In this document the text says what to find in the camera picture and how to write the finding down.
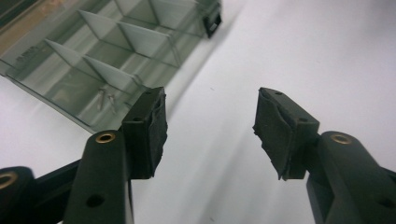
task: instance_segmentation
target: white surface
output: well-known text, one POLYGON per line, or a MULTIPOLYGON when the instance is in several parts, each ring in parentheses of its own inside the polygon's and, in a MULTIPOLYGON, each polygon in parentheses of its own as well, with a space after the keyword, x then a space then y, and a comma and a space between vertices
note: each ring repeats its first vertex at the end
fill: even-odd
MULTIPOLYGON (((240 2, 223 0, 224 23, 181 68, 214 45, 184 94, 177 78, 166 89, 163 160, 133 182, 138 224, 314 223, 305 181, 278 181, 253 134, 261 86, 396 170, 396 2, 240 2)), ((1 167, 40 176, 80 157, 89 133, 3 78, 0 88, 1 167)))

